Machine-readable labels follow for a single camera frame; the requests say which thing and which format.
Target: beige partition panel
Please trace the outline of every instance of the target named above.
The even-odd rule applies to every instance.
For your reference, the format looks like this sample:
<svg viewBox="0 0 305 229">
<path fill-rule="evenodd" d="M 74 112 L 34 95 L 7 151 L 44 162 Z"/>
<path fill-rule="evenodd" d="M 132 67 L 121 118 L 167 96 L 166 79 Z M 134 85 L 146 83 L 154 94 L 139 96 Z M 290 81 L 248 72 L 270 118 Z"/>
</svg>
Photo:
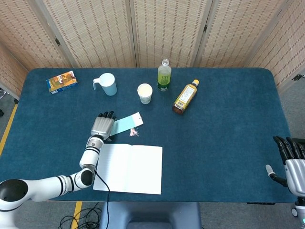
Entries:
<svg viewBox="0 0 305 229">
<path fill-rule="evenodd" d="M 135 67 L 125 0 L 43 2 L 79 67 Z"/>
<path fill-rule="evenodd" d="M 242 67 L 258 37 L 283 0 L 216 0 L 200 67 Z"/>
<path fill-rule="evenodd" d="M 269 69 L 277 86 L 305 64 L 305 1 L 294 0 L 260 45 L 250 67 Z"/>
<path fill-rule="evenodd" d="M 0 42 L 27 70 L 70 66 L 59 54 L 26 0 L 0 1 Z"/>
<path fill-rule="evenodd" d="M 19 99 L 27 70 L 0 44 L 0 86 Z"/>
<path fill-rule="evenodd" d="M 208 0 L 133 0 L 140 67 L 191 67 Z"/>
</svg>

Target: paper cup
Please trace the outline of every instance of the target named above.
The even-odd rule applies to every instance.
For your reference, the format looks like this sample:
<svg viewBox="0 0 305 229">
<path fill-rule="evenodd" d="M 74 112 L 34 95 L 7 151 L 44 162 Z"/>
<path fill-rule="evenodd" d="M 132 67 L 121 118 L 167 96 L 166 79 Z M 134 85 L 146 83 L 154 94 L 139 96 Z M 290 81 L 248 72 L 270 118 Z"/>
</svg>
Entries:
<svg viewBox="0 0 305 229">
<path fill-rule="evenodd" d="M 153 89 L 152 87 L 147 83 L 142 83 L 140 86 L 138 86 L 138 95 L 140 97 L 140 101 L 143 104 L 149 104 L 151 101 Z"/>
</svg>

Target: green tea bottle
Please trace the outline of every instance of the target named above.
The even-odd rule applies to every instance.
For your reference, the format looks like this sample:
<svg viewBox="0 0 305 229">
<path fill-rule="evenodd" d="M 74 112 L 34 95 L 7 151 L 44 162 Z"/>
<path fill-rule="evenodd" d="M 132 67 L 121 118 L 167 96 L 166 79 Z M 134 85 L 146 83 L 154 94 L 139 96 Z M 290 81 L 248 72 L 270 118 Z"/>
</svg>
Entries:
<svg viewBox="0 0 305 229">
<path fill-rule="evenodd" d="M 169 64 L 168 59 L 164 59 L 158 68 L 158 88 L 161 91 L 166 91 L 170 85 L 172 68 Z"/>
</svg>

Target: metal hinge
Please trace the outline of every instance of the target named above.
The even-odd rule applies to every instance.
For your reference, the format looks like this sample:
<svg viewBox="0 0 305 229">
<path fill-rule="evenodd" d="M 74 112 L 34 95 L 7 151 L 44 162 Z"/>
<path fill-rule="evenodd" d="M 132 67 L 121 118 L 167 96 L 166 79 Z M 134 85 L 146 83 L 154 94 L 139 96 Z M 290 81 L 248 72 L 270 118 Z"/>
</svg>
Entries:
<svg viewBox="0 0 305 229">
<path fill-rule="evenodd" d="M 292 80 L 297 81 L 297 80 L 301 79 L 303 76 L 304 75 L 298 74 Z"/>
<path fill-rule="evenodd" d="M 55 42 L 57 43 L 58 46 L 60 46 L 61 43 L 59 42 L 59 40 L 57 38 L 55 38 Z"/>
</svg>

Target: small cardboard box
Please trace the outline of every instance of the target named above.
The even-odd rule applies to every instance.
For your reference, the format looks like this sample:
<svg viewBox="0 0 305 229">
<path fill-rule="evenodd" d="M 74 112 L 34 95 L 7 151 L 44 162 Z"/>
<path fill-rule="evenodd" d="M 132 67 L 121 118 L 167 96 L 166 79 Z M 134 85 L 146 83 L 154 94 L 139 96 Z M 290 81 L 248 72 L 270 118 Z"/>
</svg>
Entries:
<svg viewBox="0 0 305 229">
<path fill-rule="evenodd" d="M 74 87 L 77 84 L 78 82 L 74 76 L 73 71 L 63 73 L 47 80 L 48 89 L 51 94 L 55 94 L 70 87 Z"/>
</svg>

